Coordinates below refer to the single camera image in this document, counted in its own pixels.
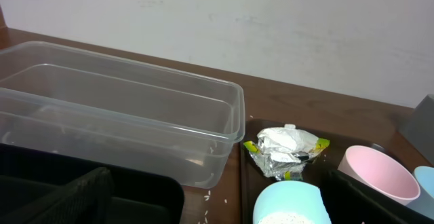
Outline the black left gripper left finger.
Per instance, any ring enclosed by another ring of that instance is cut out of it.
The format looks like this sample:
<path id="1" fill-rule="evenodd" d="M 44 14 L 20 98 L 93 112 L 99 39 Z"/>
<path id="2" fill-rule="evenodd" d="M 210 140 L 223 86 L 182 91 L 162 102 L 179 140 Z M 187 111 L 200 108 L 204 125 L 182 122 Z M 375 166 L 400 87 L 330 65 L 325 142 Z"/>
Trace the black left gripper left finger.
<path id="1" fill-rule="evenodd" d="M 62 186 L 1 177 L 1 224 L 105 223 L 114 183 L 97 168 Z"/>

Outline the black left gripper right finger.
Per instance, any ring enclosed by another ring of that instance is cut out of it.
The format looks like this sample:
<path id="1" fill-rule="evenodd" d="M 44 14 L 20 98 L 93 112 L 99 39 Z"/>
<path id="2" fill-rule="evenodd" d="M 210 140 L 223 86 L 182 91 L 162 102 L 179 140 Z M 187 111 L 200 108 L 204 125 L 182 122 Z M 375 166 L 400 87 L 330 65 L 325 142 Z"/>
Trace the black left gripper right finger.
<path id="1" fill-rule="evenodd" d="M 433 219 L 338 170 L 321 174 L 320 192 L 333 223 L 433 224 Z"/>

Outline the foil snack wrapper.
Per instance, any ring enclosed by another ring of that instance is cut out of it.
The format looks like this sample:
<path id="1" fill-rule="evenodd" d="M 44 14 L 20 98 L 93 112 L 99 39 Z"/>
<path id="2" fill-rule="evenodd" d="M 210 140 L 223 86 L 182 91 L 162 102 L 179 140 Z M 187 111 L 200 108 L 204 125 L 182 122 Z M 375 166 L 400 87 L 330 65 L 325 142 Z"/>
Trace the foil snack wrapper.
<path id="1" fill-rule="evenodd" d="M 301 181 L 304 167 L 330 146 L 330 141 L 298 129 L 294 124 L 265 128 L 257 141 L 243 143 L 254 163 L 267 178 Z"/>

